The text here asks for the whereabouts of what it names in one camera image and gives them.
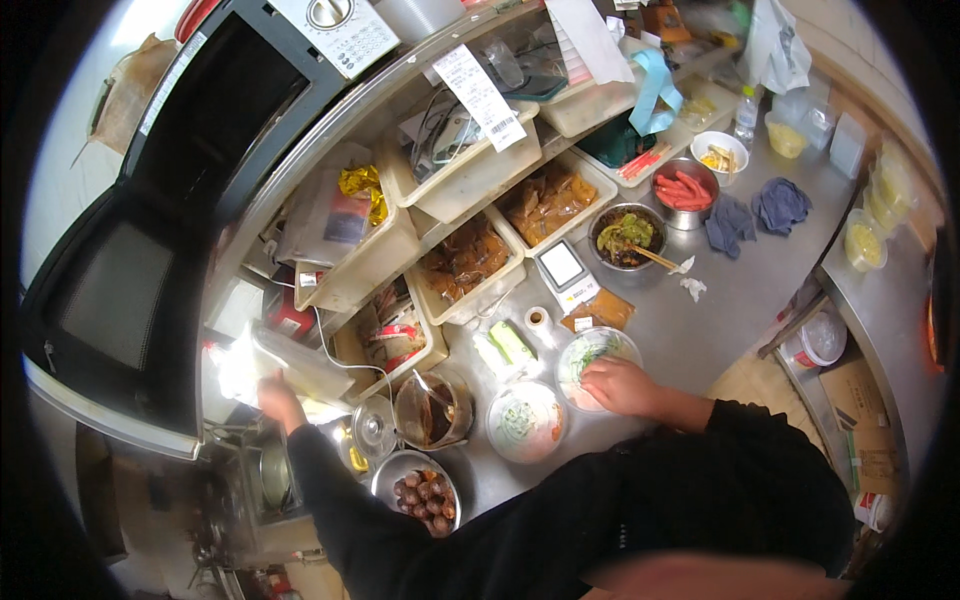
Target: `hand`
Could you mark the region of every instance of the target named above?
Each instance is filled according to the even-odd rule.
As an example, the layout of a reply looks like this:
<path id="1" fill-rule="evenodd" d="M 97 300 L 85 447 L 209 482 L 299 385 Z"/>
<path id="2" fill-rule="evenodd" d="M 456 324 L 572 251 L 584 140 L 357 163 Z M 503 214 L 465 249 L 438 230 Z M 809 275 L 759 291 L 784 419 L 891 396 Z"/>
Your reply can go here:
<path id="1" fill-rule="evenodd" d="M 646 418 L 657 415 L 660 386 L 629 360 L 601 356 L 584 369 L 580 387 L 612 413 Z"/>
<path id="2" fill-rule="evenodd" d="M 283 380 L 283 369 L 256 384 L 256 400 L 263 414 L 283 423 L 287 435 L 306 423 L 303 407 L 293 389 Z"/>

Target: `barcode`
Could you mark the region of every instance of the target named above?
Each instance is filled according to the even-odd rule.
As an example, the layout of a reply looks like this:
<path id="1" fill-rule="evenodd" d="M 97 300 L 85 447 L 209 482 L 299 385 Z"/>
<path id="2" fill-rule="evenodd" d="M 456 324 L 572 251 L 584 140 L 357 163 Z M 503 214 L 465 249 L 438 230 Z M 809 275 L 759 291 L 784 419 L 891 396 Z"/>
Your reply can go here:
<path id="1" fill-rule="evenodd" d="M 490 129 L 490 133 L 500 133 L 503 130 L 507 129 L 507 126 L 512 125 L 515 122 L 516 122 L 516 119 L 514 117 L 510 117 L 509 119 L 504 119 L 503 121 L 500 121 L 499 123 L 494 125 Z"/>

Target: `cardboard box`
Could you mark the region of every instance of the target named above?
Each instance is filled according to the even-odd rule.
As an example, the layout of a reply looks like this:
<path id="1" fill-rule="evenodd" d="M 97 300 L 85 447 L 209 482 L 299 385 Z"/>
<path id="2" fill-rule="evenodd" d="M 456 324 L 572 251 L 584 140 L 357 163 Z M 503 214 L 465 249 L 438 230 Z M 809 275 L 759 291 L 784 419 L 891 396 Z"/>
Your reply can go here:
<path id="1" fill-rule="evenodd" d="M 895 495 L 900 466 L 893 431 L 889 427 L 849 431 L 847 441 L 857 490 Z"/>
<path id="2" fill-rule="evenodd" d="M 841 429 L 862 431 L 890 426 L 874 374 L 859 353 L 853 360 L 822 373 L 820 383 Z"/>

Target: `wooden chopsticks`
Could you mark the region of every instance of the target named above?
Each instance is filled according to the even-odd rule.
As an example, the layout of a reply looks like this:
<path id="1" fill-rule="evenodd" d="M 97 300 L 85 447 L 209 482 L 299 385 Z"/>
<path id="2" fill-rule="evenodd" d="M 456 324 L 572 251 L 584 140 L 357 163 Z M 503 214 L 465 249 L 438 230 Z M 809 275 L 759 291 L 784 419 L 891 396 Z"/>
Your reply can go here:
<path id="1" fill-rule="evenodd" d="M 641 173 L 653 166 L 663 155 L 673 148 L 668 142 L 657 142 L 653 148 L 634 158 L 616 170 L 616 174 L 625 180 L 639 177 Z"/>
<path id="2" fill-rule="evenodd" d="M 660 256 L 660 255 L 657 254 L 656 252 L 650 252 L 649 250 L 647 250 L 647 249 L 645 249 L 645 248 L 642 248 L 642 247 L 640 247 L 640 246 L 637 246 L 637 245 L 635 245 L 635 244 L 631 244 L 631 245 L 630 245 L 630 250 L 632 250 L 632 251 L 634 251 L 634 252 L 639 252 L 639 253 L 643 254 L 644 256 L 646 256 L 647 258 L 649 258 L 650 260 L 654 261 L 655 263 L 657 263 L 658 265 L 661 265 L 662 267 L 664 267 L 664 268 L 666 268 L 666 269 L 676 269 L 676 268 L 677 268 L 677 263 L 675 263 L 674 261 L 672 261 L 672 260 L 670 260 L 670 259 L 668 259 L 668 258 L 663 258 L 662 256 Z"/>

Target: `tape roll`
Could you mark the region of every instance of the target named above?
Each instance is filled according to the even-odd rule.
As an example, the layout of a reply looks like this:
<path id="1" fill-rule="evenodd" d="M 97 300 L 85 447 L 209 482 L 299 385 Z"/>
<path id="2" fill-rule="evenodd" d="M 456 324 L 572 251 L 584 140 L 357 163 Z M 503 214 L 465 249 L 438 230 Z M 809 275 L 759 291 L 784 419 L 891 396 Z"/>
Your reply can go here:
<path id="1" fill-rule="evenodd" d="M 546 309 L 542 306 L 534 306 L 528 310 L 527 314 L 523 316 L 523 323 L 537 335 L 549 333 L 553 329 L 550 313 L 546 312 Z"/>

